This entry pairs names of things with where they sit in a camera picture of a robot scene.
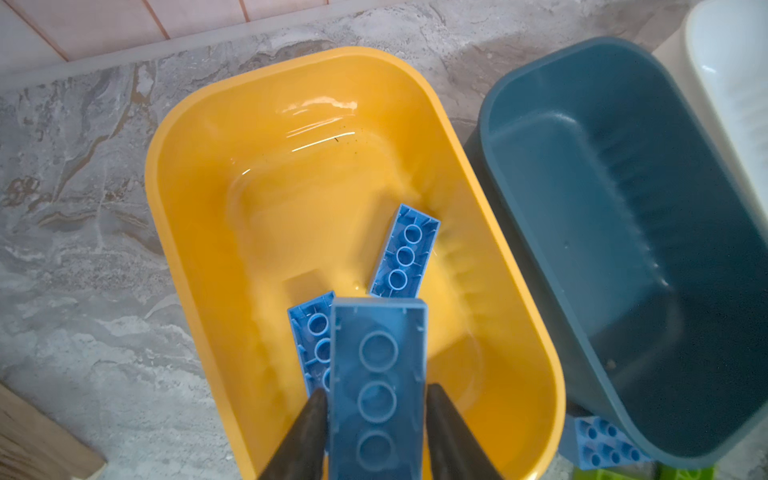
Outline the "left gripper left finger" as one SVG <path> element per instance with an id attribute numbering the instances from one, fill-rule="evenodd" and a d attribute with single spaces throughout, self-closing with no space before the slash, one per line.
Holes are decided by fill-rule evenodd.
<path id="1" fill-rule="evenodd" d="M 258 479 L 321 479 L 327 435 L 328 396 L 317 389 Z"/>

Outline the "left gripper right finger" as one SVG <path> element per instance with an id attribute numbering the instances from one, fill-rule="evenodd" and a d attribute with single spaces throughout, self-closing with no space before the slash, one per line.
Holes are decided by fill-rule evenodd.
<path id="1" fill-rule="evenodd" d="M 426 388 L 426 429 L 433 479 L 502 479 L 437 383 Z"/>

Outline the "blue lego brick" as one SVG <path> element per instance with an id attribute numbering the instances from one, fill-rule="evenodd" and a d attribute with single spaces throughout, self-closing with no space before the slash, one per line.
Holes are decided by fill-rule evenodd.
<path id="1" fill-rule="evenodd" d="M 329 390 L 334 299 L 335 293 L 329 291 L 287 310 L 308 396 L 317 389 Z"/>
<path id="2" fill-rule="evenodd" d="M 652 461 L 623 431 L 599 416 L 566 415 L 558 452 L 581 470 Z"/>
<path id="3" fill-rule="evenodd" d="M 401 204 L 391 222 L 368 294 L 379 298 L 417 298 L 441 222 Z"/>
<path id="4" fill-rule="evenodd" d="M 426 303 L 338 298 L 331 327 L 329 478 L 421 478 Z"/>

